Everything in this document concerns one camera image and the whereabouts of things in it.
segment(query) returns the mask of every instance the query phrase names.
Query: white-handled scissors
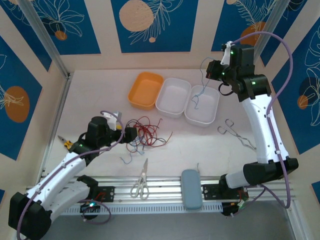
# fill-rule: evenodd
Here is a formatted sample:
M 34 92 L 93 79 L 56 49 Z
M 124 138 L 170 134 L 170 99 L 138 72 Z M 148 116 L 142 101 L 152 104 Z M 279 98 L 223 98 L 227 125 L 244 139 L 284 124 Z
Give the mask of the white-handled scissors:
M 148 158 L 145 160 L 143 169 L 141 171 L 138 181 L 132 186 L 130 190 L 130 195 L 132 198 L 138 197 L 140 193 L 140 198 L 146 200 L 149 197 L 149 188 L 147 185 L 147 168 L 148 168 Z

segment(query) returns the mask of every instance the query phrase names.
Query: metal extrusion rail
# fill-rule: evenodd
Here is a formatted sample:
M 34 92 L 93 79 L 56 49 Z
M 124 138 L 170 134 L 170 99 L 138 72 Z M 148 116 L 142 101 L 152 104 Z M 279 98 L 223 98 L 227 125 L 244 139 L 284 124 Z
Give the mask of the metal extrusion rail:
M 93 178 L 99 182 L 99 186 L 113 186 L 114 199 L 113 202 L 108 202 L 106 205 L 110 208 L 112 214 L 170 214 L 170 213 L 190 213 L 186 211 L 183 206 L 181 193 L 181 179 L 180 177 L 151 177 L 147 178 L 149 187 L 149 197 L 147 200 L 141 200 L 139 197 L 132 198 L 130 196 L 130 189 L 136 182 L 137 177 L 101 177 Z M 201 185 L 204 184 L 218 184 L 219 177 L 201 177 Z M 281 200 L 286 200 L 286 186 L 283 180 L 272 181 L 266 184 Z M 255 187 L 249 188 L 249 200 L 257 196 L 263 188 Z M 273 201 L 274 198 L 268 192 L 265 192 L 259 201 Z M 227 200 L 204 200 L 203 207 L 197 211 L 200 213 L 222 212 L 222 203 L 236 202 L 237 199 Z M 80 215 L 80 205 L 75 204 L 62 215 Z M 108 214 L 103 208 L 101 212 L 86 213 L 86 215 L 106 215 Z

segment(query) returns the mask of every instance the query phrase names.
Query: scissors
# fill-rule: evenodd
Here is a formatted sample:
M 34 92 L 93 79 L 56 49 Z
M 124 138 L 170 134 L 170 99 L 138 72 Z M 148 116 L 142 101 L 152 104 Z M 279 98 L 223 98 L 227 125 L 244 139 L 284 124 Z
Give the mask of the scissors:
M 143 169 L 141 171 L 138 181 L 135 182 L 135 184 L 132 186 L 130 190 L 130 195 L 132 198 L 136 198 L 139 195 L 139 192 L 140 192 L 140 198 L 142 200 L 146 200 L 149 197 L 149 188 L 147 185 L 147 168 L 148 168 L 148 158 L 144 162 Z
M 250 148 L 250 149 L 252 149 L 252 150 L 254 150 L 254 151 L 257 149 L 257 148 L 250 142 L 250 140 L 249 140 L 248 138 L 240 136 L 240 135 L 232 128 L 233 125 L 235 125 L 235 123 L 234 123 L 231 119 L 228 118 L 228 119 L 226 119 L 224 122 L 225 122 L 225 125 L 227 125 L 230 130 L 226 129 L 226 128 L 223 127 L 223 126 L 219 126 L 219 127 L 218 127 L 218 132 L 219 132 L 220 134 L 225 134 L 226 132 L 228 132 L 228 133 L 232 134 L 233 136 L 237 137 L 237 138 L 240 140 L 240 142 L 242 143 L 243 146 L 245 146 L 245 147 L 247 147 L 247 148 Z
M 68 150 L 72 147 L 73 143 L 71 141 L 69 140 L 67 141 L 64 137 L 59 135 L 58 135 L 58 138 Z

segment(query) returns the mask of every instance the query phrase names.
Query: plastic container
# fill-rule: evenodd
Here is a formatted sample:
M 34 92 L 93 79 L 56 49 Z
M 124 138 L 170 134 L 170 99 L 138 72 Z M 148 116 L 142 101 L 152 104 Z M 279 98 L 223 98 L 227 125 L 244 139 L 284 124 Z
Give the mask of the plastic container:
M 151 110 L 164 83 L 164 78 L 152 72 L 142 72 L 136 78 L 128 94 L 132 107 L 142 110 Z
M 191 89 L 184 115 L 188 123 L 205 128 L 212 124 L 216 118 L 220 94 L 214 88 L 206 87 L 204 93 L 199 96 L 197 109 L 195 109 L 196 104 L 192 98 L 203 89 L 204 87 L 201 85 L 196 85 Z
M 179 118 L 187 106 L 190 90 L 189 82 L 173 77 L 167 78 L 155 102 L 158 112 L 167 117 Z

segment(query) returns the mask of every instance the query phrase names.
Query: scissor blade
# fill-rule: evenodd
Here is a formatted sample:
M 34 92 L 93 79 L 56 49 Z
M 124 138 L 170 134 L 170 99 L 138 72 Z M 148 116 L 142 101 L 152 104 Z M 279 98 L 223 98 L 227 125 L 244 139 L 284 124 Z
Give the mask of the scissor blade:
M 148 158 L 145 160 L 144 164 L 143 164 L 143 173 L 146 173 L 148 169 Z
M 60 139 L 60 141 L 65 144 L 67 142 L 67 140 L 65 140 L 62 136 L 58 135 L 58 138 Z

